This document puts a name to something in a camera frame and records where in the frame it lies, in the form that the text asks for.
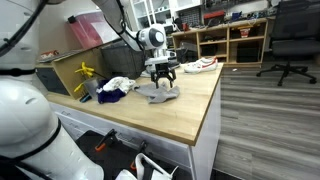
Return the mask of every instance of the wooden tabletop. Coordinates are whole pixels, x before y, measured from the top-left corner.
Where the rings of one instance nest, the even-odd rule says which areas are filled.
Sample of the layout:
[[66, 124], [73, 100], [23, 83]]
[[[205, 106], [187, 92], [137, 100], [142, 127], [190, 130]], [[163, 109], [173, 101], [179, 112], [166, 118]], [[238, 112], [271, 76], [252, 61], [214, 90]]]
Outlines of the wooden tabletop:
[[[117, 103], [99, 104], [96, 101], [80, 103], [78, 100], [49, 94], [47, 99], [79, 111], [102, 117], [194, 146], [206, 117], [208, 106], [220, 79], [223, 63], [215, 71], [185, 74], [183, 66], [176, 69], [174, 85], [180, 95], [160, 104], [148, 104], [147, 98], [130, 91]], [[138, 84], [151, 83], [149, 78], [138, 78]]]

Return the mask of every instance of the blue cloth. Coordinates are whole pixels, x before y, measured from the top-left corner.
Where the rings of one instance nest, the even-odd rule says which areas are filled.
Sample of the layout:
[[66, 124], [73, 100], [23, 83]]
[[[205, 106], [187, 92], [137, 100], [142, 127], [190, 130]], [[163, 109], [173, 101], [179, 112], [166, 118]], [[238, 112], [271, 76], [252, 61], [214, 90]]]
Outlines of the blue cloth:
[[[103, 86], [107, 84], [110, 80], [111, 79], [100, 81], [98, 89], [103, 88]], [[101, 93], [98, 93], [98, 102], [100, 104], [103, 104], [106, 102], [115, 103], [115, 102], [118, 102], [124, 96], [126, 96], [126, 94], [122, 92], [119, 88], [109, 92], [102, 91]]]

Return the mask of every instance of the shoe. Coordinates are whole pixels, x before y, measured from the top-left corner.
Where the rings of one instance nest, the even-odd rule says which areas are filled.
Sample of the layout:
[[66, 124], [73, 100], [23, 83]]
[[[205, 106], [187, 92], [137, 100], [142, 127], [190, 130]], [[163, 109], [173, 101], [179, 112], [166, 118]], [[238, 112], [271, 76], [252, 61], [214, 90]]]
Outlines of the shoe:
[[218, 59], [214, 56], [212, 58], [201, 58], [196, 62], [188, 63], [184, 68], [186, 73], [199, 73], [205, 71], [213, 71], [218, 67]]

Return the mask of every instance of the drawer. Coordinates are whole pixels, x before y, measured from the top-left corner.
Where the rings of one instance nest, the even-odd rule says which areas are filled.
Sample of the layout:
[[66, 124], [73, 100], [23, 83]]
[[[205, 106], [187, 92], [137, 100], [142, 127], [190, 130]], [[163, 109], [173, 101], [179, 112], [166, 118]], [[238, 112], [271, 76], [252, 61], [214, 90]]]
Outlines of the drawer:
[[85, 132], [80, 131], [78, 129], [74, 129], [73, 127], [69, 126], [66, 123], [61, 122], [62, 126], [64, 127], [64, 129], [67, 131], [67, 133], [70, 135], [70, 137], [76, 141], [77, 139], [79, 139]]
[[94, 131], [94, 127], [88, 125], [88, 124], [84, 124], [83, 122], [80, 122], [78, 120], [75, 120], [71, 117], [68, 117], [66, 115], [60, 114], [56, 112], [56, 115], [59, 117], [59, 119], [61, 120], [61, 122], [63, 124], [68, 125], [68, 128], [71, 129], [76, 129], [82, 132], [87, 132], [89, 130], [93, 130]]
[[115, 129], [117, 137], [124, 141], [124, 143], [135, 144], [136, 147], [146, 140], [149, 143], [147, 151], [151, 151], [154, 156], [160, 157], [169, 163], [184, 167], [184, 169], [190, 168], [190, 161], [188, 156], [188, 145], [176, 142], [164, 137], [160, 137], [148, 132], [144, 132], [132, 127], [128, 127], [110, 120], [106, 120], [97, 116], [93, 116], [75, 109], [71, 109], [58, 104], [50, 103], [51, 107], [56, 113], [63, 117], [69, 117], [67, 119], [74, 119], [73, 122], [81, 123], [92, 127], [94, 131], [105, 135], [111, 129]]

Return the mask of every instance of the office chair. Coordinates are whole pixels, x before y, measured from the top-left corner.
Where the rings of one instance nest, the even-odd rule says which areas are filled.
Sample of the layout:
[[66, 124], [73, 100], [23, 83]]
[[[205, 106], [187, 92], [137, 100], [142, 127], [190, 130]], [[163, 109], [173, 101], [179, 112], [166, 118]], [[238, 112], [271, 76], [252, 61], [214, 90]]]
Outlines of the office chair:
[[[320, 0], [291, 0], [279, 3], [274, 28], [271, 33], [270, 48], [274, 57], [306, 56], [320, 54]], [[278, 86], [290, 72], [310, 78], [310, 83], [317, 83], [314, 76], [307, 74], [307, 66], [276, 64], [271, 69], [257, 73], [283, 71]]]

